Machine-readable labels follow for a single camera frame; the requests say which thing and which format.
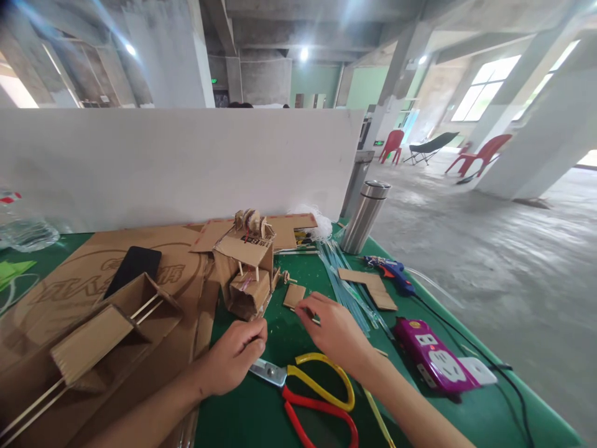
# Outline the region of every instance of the stainless steel thermos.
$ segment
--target stainless steel thermos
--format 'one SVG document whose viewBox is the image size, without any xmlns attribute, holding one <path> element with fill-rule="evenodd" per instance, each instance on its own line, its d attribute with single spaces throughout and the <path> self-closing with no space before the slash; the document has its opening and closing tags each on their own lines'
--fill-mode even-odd
<svg viewBox="0 0 597 448">
<path fill-rule="evenodd" d="M 361 188 L 359 205 L 346 226 L 340 248 L 357 255 L 363 250 L 371 227 L 392 186 L 380 180 L 366 180 Z"/>
</svg>

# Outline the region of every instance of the table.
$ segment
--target table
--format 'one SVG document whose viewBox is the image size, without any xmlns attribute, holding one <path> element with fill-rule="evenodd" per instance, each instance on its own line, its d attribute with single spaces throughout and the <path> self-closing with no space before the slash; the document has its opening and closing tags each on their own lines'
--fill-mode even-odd
<svg viewBox="0 0 597 448">
<path fill-rule="evenodd" d="M 60 241 L 42 251 L 21 254 L 13 250 L 0 252 L 0 261 L 36 260 L 37 264 L 27 273 L 38 274 L 41 278 L 48 275 L 58 264 L 82 245 L 91 235 L 64 235 Z M 372 239 L 366 243 L 363 254 L 389 257 Z M 362 260 L 355 256 L 347 257 L 353 269 L 364 270 Z M 288 270 L 298 284 L 310 291 L 319 291 L 334 297 L 323 263 L 317 255 L 276 256 L 274 264 L 282 270 Z M 427 292 L 416 279 L 410 277 L 419 295 L 430 304 L 443 318 L 464 333 L 477 346 L 484 350 L 492 360 L 501 363 L 466 327 L 456 320 L 437 300 Z M 408 319 L 422 319 L 442 339 L 444 344 L 457 356 L 470 356 L 462 349 L 466 341 L 447 325 L 433 316 L 426 308 L 413 299 L 401 297 L 394 285 L 384 279 L 386 289 L 396 301 L 397 312 L 381 312 L 388 326 L 393 326 L 396 316 Z M 29 285 L 19 284 L 19 289 Z M 286 287 L 278 285 L 265 318 L 268 324 L 268 341 L 263 358 L 280 366 L 294 363 L 294 357 L 307 352 L 317 351 L 302 324 L 288 308 L 282 306 Z M 0 293 L 0 306 L 6 300 L 7 290 Z M 216 311 L 213 326 L 212 344 L 234 320 L 220 303 Z M 444 416 L 446 416 L 469 440 L 478 447 L 524 447 L 525 432 L 522 429 L 521 402 L 512 387 L 498 375 L 499 383 L 462 395 L 462 403 L 456 404 L 449 399 L 435 395 L 422 381 L 413 363 L 402 352 L 396 350 L 381 329 L 372 330 L 371 343 L 389 354 L 389 359 L 396 368 L 413 384 Z M 306 363 L 301 366 L 327 390 L 340 399 L 346 398 L 346 392 L 338 376 L 329 371 L 322 363 Z M 513 372 L 506 373 L 518 386 L 527 404 L 527 413 L 531 433 L 537 447 L 571 447 L 583 444 L 579 435 Z M 289 378 L 292 391 L 307 396 L 317 396 L 295 378 Z M 364 396 L 363 389 L 353 381 L 356 406 L 351 413 L 358 431 L 361 446 L 387 446 L 371 408 Z M 396 446 L 410 446 L 400 429 L 389 418 L 387 412 L 378 403 Z M 339 419 L 309 409 L 297 408 L 297 415 L 309 437 L 316 446 L 344 447 L 349 442 L 348 427 Z M 197 447 L 229 446 L 284 446 L 300 447 L 300 441 L 284 411 L 280 391 L 248 374 L 242 384 L 225 396 L 211 397 L 201 404 L 197 424 Z"/>
</svg>

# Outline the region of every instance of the clear plastic bottle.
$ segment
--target clear plastic bottle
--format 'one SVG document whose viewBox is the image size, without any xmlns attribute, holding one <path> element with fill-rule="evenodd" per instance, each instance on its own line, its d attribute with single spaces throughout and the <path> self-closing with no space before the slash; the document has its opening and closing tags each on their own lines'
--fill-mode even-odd
<svg viewBox="0 0 597 448">
<path fill-rule="evenodd" d="M 19 252 L 34 252 L 54 244 L 60 234 L 26 202 L 19 193 L 0 185 L 0 239 Z"/>
</svg>

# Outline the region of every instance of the hand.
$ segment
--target hand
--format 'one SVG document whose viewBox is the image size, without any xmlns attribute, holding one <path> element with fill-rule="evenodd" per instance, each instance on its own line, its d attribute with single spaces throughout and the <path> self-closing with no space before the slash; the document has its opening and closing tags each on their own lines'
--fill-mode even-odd
<svg viewBox="0 0 597 448">
<path fill-rule="evenodd" d="M 192 387 L 199 393 L 198 401 L 235 389 L 263 354 L 266 341 L 265 319 L 235 320 L 211 350 L 189 368 Z"/>
<path fill-rule="evenodd" d="M 377 353 L 350 311 L 319 292 L 301 300 L 295 311 L 317 348 L 360 381 Z M 321 326 L 311 320 L 314 314 L 319 316 Z"/>
</svg>

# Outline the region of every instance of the gray floor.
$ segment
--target gray floor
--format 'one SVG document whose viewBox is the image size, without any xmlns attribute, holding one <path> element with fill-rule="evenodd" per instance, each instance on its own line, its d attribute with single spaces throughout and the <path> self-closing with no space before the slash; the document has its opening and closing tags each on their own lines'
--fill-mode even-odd
<svg viewBox="0 0 597 448">
<path fill-rule="evenodd" d="M 597 171 L 572 169 L 541 210 L 454 185 L 455 157 L 372 163 L 368 179 L 393 185 L 372 236 L 450 292 L 458 303 L 436 297 L 596 445 Z"/>
</svg>

